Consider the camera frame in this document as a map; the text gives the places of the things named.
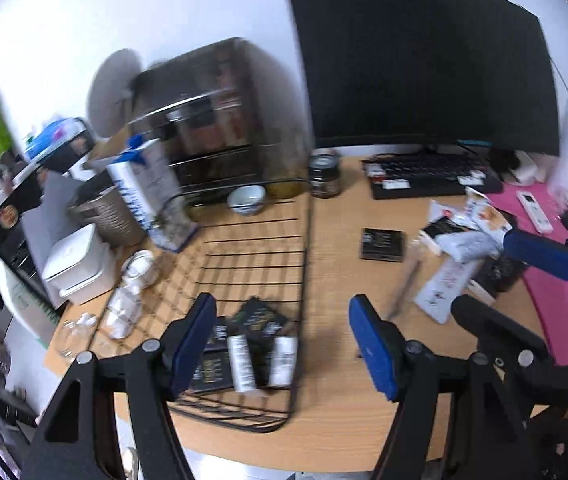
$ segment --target keyboard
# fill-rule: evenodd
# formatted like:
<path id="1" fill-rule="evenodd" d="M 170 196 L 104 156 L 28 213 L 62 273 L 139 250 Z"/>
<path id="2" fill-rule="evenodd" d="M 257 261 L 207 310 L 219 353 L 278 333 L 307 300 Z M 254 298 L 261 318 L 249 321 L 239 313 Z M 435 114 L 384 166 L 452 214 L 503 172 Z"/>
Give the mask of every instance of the keyboard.
<path id="1" fill-rule="evenodd" d="M 503 184 L 488 163 L 469 155 L 381 155 L 362 161 L 373 198 L 463 195 L 467 186 L 499 193 Z"/>

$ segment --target white remote control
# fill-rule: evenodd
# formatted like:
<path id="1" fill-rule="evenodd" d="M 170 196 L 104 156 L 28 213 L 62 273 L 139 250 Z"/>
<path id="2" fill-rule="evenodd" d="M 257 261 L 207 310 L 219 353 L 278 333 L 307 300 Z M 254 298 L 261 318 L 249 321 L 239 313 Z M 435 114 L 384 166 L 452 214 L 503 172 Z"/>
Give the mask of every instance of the white remote control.
<path id="1" fill-rule="evenodd" d="M 537 199 L 529 191 L 517 191 L 517 198 L 522 203 L 538 233 L 546 234 L 553 231 L 552 225 Z"/>

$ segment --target silver bolt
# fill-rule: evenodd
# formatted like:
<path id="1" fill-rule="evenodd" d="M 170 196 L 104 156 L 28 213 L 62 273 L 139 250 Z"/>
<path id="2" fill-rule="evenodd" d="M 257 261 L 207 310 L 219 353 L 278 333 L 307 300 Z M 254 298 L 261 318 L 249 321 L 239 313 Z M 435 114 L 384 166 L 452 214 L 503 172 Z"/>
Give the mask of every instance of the silver bolt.
<path id="1" fill-rule="evenodd" d="M 142 343 L 142 350 L 144 352 L 155 352 L 158 348 L 160 348 L 159 339 L 147 339 Z"/>
<path id="2" fill-rule="evenodd" d="M 488 364 L 488 358 L 486 357 L 486 354 L 475 352 L 472 355 L 472 362 L 476 365 L 484 366 Z"/>
<path id="3" fill-rule="evenodd" d="M 93 353 L 89 351 L 79 352 L 77 354 L 77 357 L 75 358 L 75 360 L 80 365 L 85 365 L 87 363 L 90 363 L 92 359 L 93 359 Z"/>
<path id="4" fill-rule="evenodd" d="M 415 341 L 411 339 L 410 341 L 406 341 L 406 352 L 409 354 L 421 354 L 421 351 L 424 349 L 424 346 L 419 341 Z"/>
<path id="5" fill-rule="evenodd" d="M 530 350 L 522 350 L 519 352 L 517 361 L 522 368 L 528 368 L 534 361 L 534 354 Z"/>

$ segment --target bowl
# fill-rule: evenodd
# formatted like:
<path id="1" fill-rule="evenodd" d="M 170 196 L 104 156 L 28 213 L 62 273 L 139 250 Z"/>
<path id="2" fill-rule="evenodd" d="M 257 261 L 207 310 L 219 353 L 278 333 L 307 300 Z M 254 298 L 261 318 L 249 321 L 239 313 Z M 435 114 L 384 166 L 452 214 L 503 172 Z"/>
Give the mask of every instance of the bowl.
<path id="1" fill-rule="evenodd" d="M 257 214 L 264 207 L 266 190 L 262 186 L 241 186 L 234 190 L 226 203 L 243 216 Z"/>

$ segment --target computer monitor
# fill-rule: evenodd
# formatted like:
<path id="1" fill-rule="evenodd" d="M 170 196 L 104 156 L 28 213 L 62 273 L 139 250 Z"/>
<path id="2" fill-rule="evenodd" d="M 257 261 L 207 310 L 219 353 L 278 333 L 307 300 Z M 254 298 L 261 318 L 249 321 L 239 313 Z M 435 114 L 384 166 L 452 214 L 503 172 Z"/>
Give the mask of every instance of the computer monitor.
<path id="1" fill-rule="evenodd" d="M 467 144 L 559 155 L 537 17 L 506 0 L 290 0 L 318 147 Z"/>

